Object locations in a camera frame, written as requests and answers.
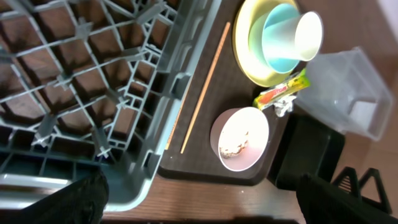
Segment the yellow wrapper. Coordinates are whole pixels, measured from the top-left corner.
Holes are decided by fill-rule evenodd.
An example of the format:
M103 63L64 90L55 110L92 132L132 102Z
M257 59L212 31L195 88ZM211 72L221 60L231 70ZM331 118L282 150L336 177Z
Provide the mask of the yellow wrapper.
M283 83L260 93L260 95L254 99L253 106L263 110L282 97L295 93L310 85L310 80L305 76L305 69L303 69L301 72L287 77Z

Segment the chopstick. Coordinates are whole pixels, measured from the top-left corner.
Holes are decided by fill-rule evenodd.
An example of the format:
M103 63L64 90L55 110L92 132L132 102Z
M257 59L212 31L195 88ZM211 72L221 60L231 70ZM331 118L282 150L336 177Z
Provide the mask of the chopstick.
M164 148L165 150L168 150L168 149L169 149L170 142L172 141L172 138L173 138L175 126L177 125L177 121L178 121L178 118L180 117L180 113L181 113L182 107L184 106L185 98L186 98L186 96L187 96L187 94L188 94L188 91L189 91L189 87L190 87L190 86L191 86L191 82L189 83L189 86L188 86L188 89L187 89L187 93L186 93L185 96L182 98L181 107L180 107L180 109L179 109L179 111L178 111L177 118L175 119L172 132L170 133L169 139L167 140L166 147Z
M192 115L192 118L191 118L191 122L189 123L187 134L185 135L185 139L184 139L184 142L183 142L182 147L181 147L181 151L180 151L181 154L184 153L185 146L187 146L187 142L188 142L189 136L191 135L191 131L192 131L193 125L195 124L195 120L196 120L196 118L198 116L201 103L203 102L203 99L204 99L204 97L206 95L207 88L209 86L211 77L213 76L214 69L216 68L218 57L220 56L220 53L221 53L221 50L223 48L223 45L224 45L224 42L225 42L225 38L226 38L226 35L227 35L228 31L229 31L229 27L230 26L231 26L230 22L227 22L225 24L223 35L221 36L221 39L218 42L217 51L216 51L216 53L215 53L215 55L213 57L213 61L211 63L209 72L207 73L207 78L206 78L205 84L204 84L204 86L203 86L203 88L201 90L198 103L197 103L197 105L195 107L195 110L193 112L193 115Z

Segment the wooden floor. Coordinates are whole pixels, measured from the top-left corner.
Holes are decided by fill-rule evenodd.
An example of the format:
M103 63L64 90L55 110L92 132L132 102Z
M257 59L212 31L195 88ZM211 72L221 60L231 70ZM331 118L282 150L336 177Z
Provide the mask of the wooden floor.
M398 97L398 44L376 0L297 2L303 12L317 11L323 19L325 40L322 53L362 46ZM348 134L336 170L338 173L345 166L351 166L357 169L360 176L368 167L379 169L395 217L398 217L397 109L394 108L386 134L379 142ZM367 187L364 193L369 197L375 196L373 187ZM104 219L225 220L248 216L305 223L295 192L278 190L268 180L254 187L239 187L165 180L161 177L155 178L148 196L138 207L126 212L106 213Z

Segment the light blue cup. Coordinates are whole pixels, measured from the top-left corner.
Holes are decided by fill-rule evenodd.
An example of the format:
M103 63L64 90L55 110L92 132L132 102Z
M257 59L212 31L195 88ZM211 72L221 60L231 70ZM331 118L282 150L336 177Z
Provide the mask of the light blue cup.
M299 60L286 58L269 58L262 49L262 42L267 41L264 31L267 27L287 19L300 16L300 13L291 4L279 4L268 14L261 16L252 26L249 34L249 49L256 58L277 73L291 72Z

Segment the dark tray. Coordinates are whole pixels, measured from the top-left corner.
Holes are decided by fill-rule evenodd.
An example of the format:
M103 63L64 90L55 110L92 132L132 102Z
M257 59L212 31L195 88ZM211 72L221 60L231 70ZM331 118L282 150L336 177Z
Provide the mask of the dark tray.
M231 108L251 106L263 88L250 81L235 61L232 25L241 1L223 1L203 49L191 87L186 96L169 150L164 152L158 174L170 179L194 180L236 185L256 185L267 175L284 132L287 117L278 118L272 108L265 110L269 122L269 142L265 153L250 169L232 172L223 167L210 146L210 129L215 119ZM185 152L180 153L193 110L210 69L224 26L231 22L229 34L203 99Z

